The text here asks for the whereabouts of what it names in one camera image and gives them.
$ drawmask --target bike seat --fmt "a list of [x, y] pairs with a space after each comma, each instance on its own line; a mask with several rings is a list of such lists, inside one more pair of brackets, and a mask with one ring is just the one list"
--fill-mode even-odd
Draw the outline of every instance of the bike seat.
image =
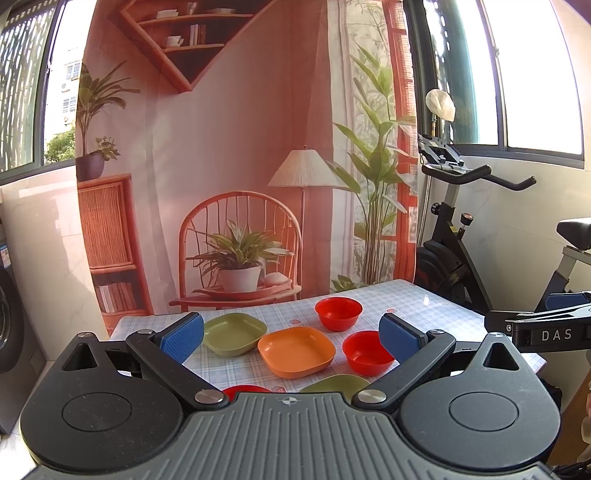
[[591, 249], [591, 218], [572, 218], [558, 222], [558, 234], [579, 250]]

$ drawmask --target blue gripper pad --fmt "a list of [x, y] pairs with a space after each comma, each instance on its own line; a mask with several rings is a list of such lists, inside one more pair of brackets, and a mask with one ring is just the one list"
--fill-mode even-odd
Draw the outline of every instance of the blue gripper pad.
[[583, 293], [551, 293], [546, 299], [546, 310], [560, 310], [589, 303]]
[[379, 341], [398, 362], [411, 358], [427, 342], [427, 335], [393, 313], [385, 313], [379, 321]]
[[201, 345], [203, 333], [203, 317], [191, 312], [154, 335], [154, 342], [182, 364]]

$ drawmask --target green square bowl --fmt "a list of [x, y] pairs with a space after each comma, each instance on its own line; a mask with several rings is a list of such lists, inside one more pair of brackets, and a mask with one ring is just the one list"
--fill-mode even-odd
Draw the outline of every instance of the green square bowl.
[[213, 353], [232, 358], [256, 347], [267, 326], [246, 313], [227, 313], [205, 322], [203, 343]]
[[351, 403], [351, 397], [368, 385], [369, 382], [366, 379], [357, 375], [333, 375], [302, 388], [300, 393], [342, 392], [347, 403]]

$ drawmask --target orange square bowl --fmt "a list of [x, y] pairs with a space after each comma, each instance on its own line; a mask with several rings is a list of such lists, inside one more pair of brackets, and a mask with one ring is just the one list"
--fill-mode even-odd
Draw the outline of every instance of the orange square bowl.
[[258, 349], [269, 369], [281, 378], [301, 378], [330, 365], [336, 348], [312, 327], [291, 327], [267, 333]]

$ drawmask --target table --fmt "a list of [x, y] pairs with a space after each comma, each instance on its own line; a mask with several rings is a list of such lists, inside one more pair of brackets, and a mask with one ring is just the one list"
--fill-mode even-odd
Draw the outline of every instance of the table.
[[[482, 315], [404, 280], [393, 280], [359, 288], [341, 293], [339, 296], [350, 297], [363, 305], [363, 313], [359, 316], [359, 320], [345, 332], [331, 332], [320, 323], [314, 311], [314, 305], [326, 296], [257, 307], [200, 312], [205, 322], [229, 312], [248, 313], [266, 323], [269, 332], [295, 325], [314, 327], [323, 332], [336, 346], [335, 359], [322, 372], [296, 380], [279, 378], [271, 373], [256, 349], [236, 358], [223, 359], [205, 345], [197, 348], [184, 365], [221, 390], [234, 385], [254, 384], [276, 393], [297, 392], [331, 375], [354, 374], [341, 349], [343, 340], [353, 332], [377, 330], [379, 320], [386, 311], [395, 313], [423, 332], [432, 328], [441, 328], [451, 333], [457, 340], [467, 342], [480, 342], [486, 335]], [[123, 317], [115, 328], [111, 340], [124, 340], [130, 333], [142, 328], [150, 328], [158, 332], [184, 315], [186, 314]], [[535, 372], [545, 365], [545, 360], [536, 353], [524, 353], [523, 356]], [[394, 362], [392, 368], [397, 365], [398, 362]], [[367, 377], [367, 379], [373, 381], [375, 377]]]

